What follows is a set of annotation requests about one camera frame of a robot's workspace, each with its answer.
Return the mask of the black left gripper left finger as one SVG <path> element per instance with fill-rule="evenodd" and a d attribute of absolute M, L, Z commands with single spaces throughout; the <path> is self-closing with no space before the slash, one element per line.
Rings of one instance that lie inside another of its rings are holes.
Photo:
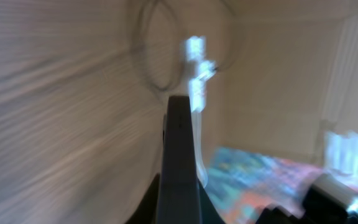
<path fill-rule="evenodd" d="M 126 224 L 155 224 L 159 185 L 160 174 L 156 174 L 135 212 L 129 217 Z"/>

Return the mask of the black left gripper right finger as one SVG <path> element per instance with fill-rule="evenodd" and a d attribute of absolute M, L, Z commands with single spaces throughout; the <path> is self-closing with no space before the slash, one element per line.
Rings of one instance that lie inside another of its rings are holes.
<path fill-rule="evenodd" d="M 206 193 L 200 181 L 198 181 L 198 186 L 202 224 L 225 224 L 224 220 L 220 217 L 219 213 L 215 209 L 213 203 L 210 201 L 210 198 L 208 197 L 208 194 Z"/>

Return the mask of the white power strip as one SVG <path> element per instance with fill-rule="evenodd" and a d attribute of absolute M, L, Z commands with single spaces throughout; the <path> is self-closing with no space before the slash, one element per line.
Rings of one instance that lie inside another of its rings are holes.
<path fill-rule="evenodd" d="M 200 65 L 204 62 L 205 37 L 192 36 L 185 42 L 188 95 L 192 113 L 200 113 L 205 107 L 205 81 L 201 78 Z"/>

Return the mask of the Samsung Galaxy smartphone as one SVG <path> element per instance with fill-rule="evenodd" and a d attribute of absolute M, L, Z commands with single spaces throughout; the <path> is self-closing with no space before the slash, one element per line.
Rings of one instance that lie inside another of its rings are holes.
<path fill-rule="evenodd" d="M 200 224 L 201 207 L 190 99 L 168 99 L 157 223 Z"/>

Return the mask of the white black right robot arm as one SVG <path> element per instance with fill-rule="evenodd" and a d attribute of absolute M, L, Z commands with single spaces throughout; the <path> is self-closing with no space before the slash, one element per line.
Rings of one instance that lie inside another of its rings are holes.
<path fill-rule="evenodd" d="M 310 185 L 301 203 L 302 217 L 282 207 L 265 208 L 256 224 L 358 224 L 358 192 L 323 174 Z"/>

